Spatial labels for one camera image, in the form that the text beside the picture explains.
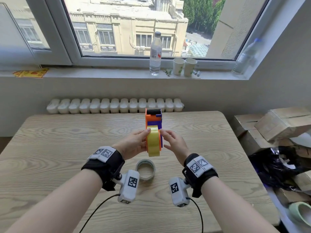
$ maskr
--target forearm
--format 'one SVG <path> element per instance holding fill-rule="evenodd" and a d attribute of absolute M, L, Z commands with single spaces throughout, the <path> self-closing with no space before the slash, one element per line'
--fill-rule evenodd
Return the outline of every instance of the forearm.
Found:
<path fill-rule="evenodd" d="M 6 233 L 72 232 L 102 185 L 96 172 L 83 169 L 26 212 Z"/>
<path fill-rule="evenodd" d="M 278 232 L 218 177 L 208 179 L 201 192 L 224 233 Z"/>

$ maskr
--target person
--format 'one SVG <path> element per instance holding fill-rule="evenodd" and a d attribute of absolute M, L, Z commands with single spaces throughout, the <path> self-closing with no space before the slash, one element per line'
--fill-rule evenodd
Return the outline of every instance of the person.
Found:
<path fill-rule="evenodd" d="M 112 147 L 124 160 L 130 159 L 146 151 L 145 141 L 149 133 L 150 129 L 133 132 Z M 164 147 L 172 151 L 183 166 L 191 154 L 184 139 L 170 130 L 161 129 L 160 133 L 169 142 Z M 6 233 L 72 232 L 102 186 L 99 174 L 84 168 L 27 211 Z M 212 176 L 202 184 L 201 193 L 224 233 L 278 232 L 217 176 Z"/>

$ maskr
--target person's right hand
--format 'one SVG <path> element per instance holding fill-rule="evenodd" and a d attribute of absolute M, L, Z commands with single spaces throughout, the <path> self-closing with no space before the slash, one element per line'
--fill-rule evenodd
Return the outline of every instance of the person's right hand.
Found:
<path fill-rule="evenodd" d="M 160 134 L 170 144 L 164 145 L 164 147 L 172 151 L 183 166 L 186 158 L 191 154 L 184 139 L 170 130 L 161 129 Z"/>

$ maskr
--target plastic bag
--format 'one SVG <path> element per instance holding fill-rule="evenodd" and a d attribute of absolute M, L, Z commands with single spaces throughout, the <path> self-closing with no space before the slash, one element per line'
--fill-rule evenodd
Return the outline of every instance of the plastic bag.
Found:
<path fill-rule="evenodd" d="M 279 146 L 265 149 L 249 156 L 260 180 L 270 187 L 299 191 L 297 186 L 286 180 L 304 172 L 296 150 L 293 147 Z"/>

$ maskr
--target black roller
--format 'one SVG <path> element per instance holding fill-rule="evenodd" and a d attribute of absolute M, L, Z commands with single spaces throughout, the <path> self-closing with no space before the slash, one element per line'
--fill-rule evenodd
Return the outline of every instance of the black roller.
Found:
<path fill-rule="evenodd" d="M 151 115 L 161 114 L 161 109 L 147 109 L 147 114 Z"/>

